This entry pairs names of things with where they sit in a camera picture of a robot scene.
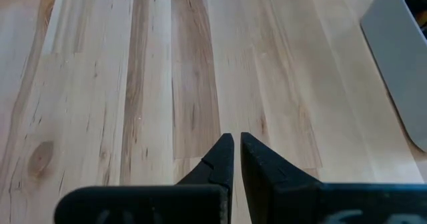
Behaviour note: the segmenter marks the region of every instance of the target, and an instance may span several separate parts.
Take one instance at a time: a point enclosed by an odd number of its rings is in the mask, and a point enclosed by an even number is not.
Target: wooden tabletop
[[[0,0],[0,223],[174,184],[249,131],[321,181],[423,183],[359,21],[373,0]]]

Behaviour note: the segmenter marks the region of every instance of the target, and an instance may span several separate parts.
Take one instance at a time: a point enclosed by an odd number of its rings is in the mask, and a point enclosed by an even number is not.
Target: wooden surface
[[[422,183],[359,26],[372,0],[0,0],[0,223],[174,184],[249,131],[322,181]]]

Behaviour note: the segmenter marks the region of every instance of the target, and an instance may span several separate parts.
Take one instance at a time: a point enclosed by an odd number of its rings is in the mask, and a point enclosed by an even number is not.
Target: wood plank
[[[173,183],[171,0],[134,0],[121,184]]]
[[[309,113],[290,65],[290,50],[270,0],[242,0],[271,148],[300,168],[322,166]]]
[[[375,181],[421,182],[386,89],[359,26],[359,3],[314,0]]]
[[[203,0],[171,1],[174,157],[201,157],[220,137],[209,19]]]
[[[1,166],[6,175],[0,219],[51,223],[56,203],[69,191],[119,184],[130,3],[87,2],[93,14],[82,27],[81,53],[52,53],[37,60],[14,149],[6,153],[8,165]],[[68,40],[56,37],[52,25],[65,24],[52,19],[46,36],[55,39],[53,47],[62,46]]]
[[[323,181],[374,181],[362,135],[313,0],[271,0],[280,37],[307,106]]]
[[[0,163],[8,153],[27,103],[54,0],[0,0]],[[0,174],[4,180],[5,173]]]
[[[241,0],[207,0],[222,133],[235,148],[232,223],[250,223],[240,165],[240,133],[268,144],[266,116]]]

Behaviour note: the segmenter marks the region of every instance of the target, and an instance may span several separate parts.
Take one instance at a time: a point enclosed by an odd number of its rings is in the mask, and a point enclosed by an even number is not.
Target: wood knot
[[[262,135],[265,135],[267,130],[266,118],[264,116],[261,116],[260,121],[261,121],[261,133]]]
[[[42,142],[31,154],[28,162],[28,174],[30,176],[40,178],[53,156],[53,142]]]
[[[105,160],[107,158],[107,151],[104,151],[104,150],[100,151],[99,152],[99,158],[101,160]]]

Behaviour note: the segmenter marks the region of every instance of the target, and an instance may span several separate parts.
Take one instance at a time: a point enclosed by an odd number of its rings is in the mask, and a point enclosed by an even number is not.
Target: gray object
[[[427,151],[427,41],[405,0],[375,0],[362,28],[411,140]]]

